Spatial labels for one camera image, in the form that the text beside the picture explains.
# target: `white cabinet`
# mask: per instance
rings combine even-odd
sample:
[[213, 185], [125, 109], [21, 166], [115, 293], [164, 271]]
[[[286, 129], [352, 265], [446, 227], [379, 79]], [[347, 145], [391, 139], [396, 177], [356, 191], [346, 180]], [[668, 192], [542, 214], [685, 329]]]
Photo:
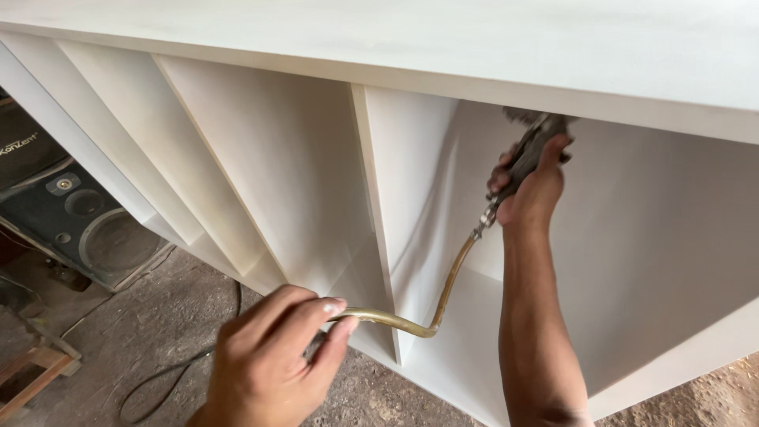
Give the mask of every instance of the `white cabinet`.
[[[593, 13], [571, 28], [576, 11], [538, 3], [567, 20], [511, 2], [9, 2], [0, 85], [140, 222], [225, 274], [418, 323], [524, 131], [501, 106], [583, 117], [552, 247], [600, 418], [759, 350], [759, 92], [747, 84], [759, 59], [740, 56], [759, 43], [739, 31], [748, 13], [701, 33], [662, 21], [704, 17], [706, 2], [677, 14], [651, 2], [650, 33], [609, 25], [632, 12], [603, 18], [605, 2], [575, 5]], [[678, 48], [730, 25], [734, 44], [704, 43], [708, 60]], [[490, 230], [434, 338], [362, 324], [351, 345], [508, 425], [502, 269]]]

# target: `cabinet top panel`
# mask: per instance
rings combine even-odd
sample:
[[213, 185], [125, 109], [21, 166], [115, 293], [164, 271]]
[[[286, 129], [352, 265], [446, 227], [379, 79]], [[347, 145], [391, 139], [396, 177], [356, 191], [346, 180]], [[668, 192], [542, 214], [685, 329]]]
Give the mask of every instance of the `cabinet top panel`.
[[738, 141], [691, 110], [759, 111], [749, 0], [0, 0], [0, 29]]

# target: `forearm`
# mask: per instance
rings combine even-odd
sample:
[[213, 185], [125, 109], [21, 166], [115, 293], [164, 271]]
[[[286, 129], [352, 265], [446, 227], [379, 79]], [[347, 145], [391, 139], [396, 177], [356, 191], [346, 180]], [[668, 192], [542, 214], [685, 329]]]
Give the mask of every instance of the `forearm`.
[[515, 427], [588, 425], [587, 391], [559, 310], [548, 234], [542, 229], [514, 224], [504, 229], [499, 352], [509, 415]]

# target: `brass tube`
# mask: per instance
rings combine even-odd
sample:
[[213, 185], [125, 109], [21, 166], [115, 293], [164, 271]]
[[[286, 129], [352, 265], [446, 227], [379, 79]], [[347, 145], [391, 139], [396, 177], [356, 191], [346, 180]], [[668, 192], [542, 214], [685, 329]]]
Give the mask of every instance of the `brass tube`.
[[391, 315], [387, 312], [381, 312], [380, 310], [374, 310], [372, 308], [358, 308], [348, 307], [340, 315], [330, 318], [328, 321], [338, 321], [346, 316], [356, 316], [360, 321], [371, 321], [374, 323], [386, 324], [391, 327], [400, 329], [401, 331], [408, 332], [422, 338], [431, 338], [437, 334], [437, 330], [440, 328], [442, 322], [442, 314], [446, 311], [446, 305], [448, 304], [448, 297], [451, 296], [451, 288], [453, 282], [456, 280], [458, 270], [461, 268], [461, 264], [464, 263], [464, 258], [467, 257], [469, 249], [471, 249], [474, 242], [477, 239], [474, 235], [469, 236], [469, 239], [461, 247], [461, 251], [458, 252], [456, 259], [453, 261], [451, 270], [448, 272], [448, 278], [446, 279], [446, 285], [442, 288], [442, 294], [440, 294], [440, 300], [437, 302], [437, 310], [432, 318], [432, 323], [429, 327], [424, 327], [420, 324], [416, 324], [413, 321], [401, 318], [396, 315]]

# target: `concrete floor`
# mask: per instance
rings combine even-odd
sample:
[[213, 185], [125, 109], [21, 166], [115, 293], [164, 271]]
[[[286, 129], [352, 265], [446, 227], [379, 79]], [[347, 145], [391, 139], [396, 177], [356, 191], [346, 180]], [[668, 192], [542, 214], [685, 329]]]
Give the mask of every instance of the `concrete floor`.
[[[9, 426], [120, 425], [118, 408], [129, 390], [158, 370], [211, 346], [219, 325], [234, 315], [237, 305], [236, 286], [231, 278], [180, 249], [130, 289], [110, 299], [97, 286], [91, 286], [85, 293], [69, 289], [55, 292], [66, 294], [55, 297], [56, 301], [66, 303], [51, 303], [46, 316], [50, 328], [59, 333], [76, 321], [78, 317], [73, 314], [80, 313], [80, 317], [92, 305], [102, 303], [66, 336], [83, 353], [83, 366], [74, 376], [53, 381]], [[75, 297], [83, 303], [72, 305]], [[243, 309], [258, 299], [260, 296], [245, 288]], [[19, 337], [23, 328], [6, 324], [4, 321], [0, 335], [4, 350], [11, 348], [9, 340], [24, 339]], [[212, 356], [192, 365], [176, 394], [143, 425], [183, 425], [205, 400], [211, 365]], [[126, 418], [134, 420], [154, 405], [176, 375], [178, 372], [156, 380], [135, 394], [124, 411]], [[759, 425], [759, 355], [697, 378], [597, 424], [599, 427]], [[481, 424], [362, 353], [349, 350], [326, 402], [303, 425]]]

